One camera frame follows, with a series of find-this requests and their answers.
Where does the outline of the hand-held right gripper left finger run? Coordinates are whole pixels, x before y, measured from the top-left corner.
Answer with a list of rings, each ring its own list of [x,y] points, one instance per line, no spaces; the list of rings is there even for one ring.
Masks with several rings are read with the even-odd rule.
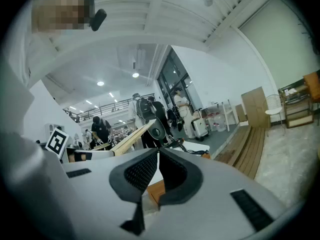
[[[158,168],[158,154],[128,154],[63,164],[67,240],[144,240],[142,195]]]

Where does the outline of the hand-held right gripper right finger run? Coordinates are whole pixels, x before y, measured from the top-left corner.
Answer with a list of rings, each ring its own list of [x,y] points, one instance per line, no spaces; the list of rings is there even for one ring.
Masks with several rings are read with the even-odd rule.
[[[225,163],[161,148],[165,193],[149,228],[152,240],[240,240],[285,211],[268,189]]]

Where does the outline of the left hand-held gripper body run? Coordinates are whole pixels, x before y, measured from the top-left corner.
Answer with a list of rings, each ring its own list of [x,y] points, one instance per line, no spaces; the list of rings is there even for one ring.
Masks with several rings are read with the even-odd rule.
[[[54,153],[61,163],[68,163],[67,147],[72,144],[73,139],[67,133],[55,127],[45,145],[45,149]]]

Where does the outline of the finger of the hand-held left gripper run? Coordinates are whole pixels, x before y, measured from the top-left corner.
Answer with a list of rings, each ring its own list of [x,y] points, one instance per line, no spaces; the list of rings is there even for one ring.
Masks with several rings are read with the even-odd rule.
[[[74,151],[74,161],[90,161],[90,160],[100,160],[105,158],[114,157],[115,153],[111,150],[75,150]]]

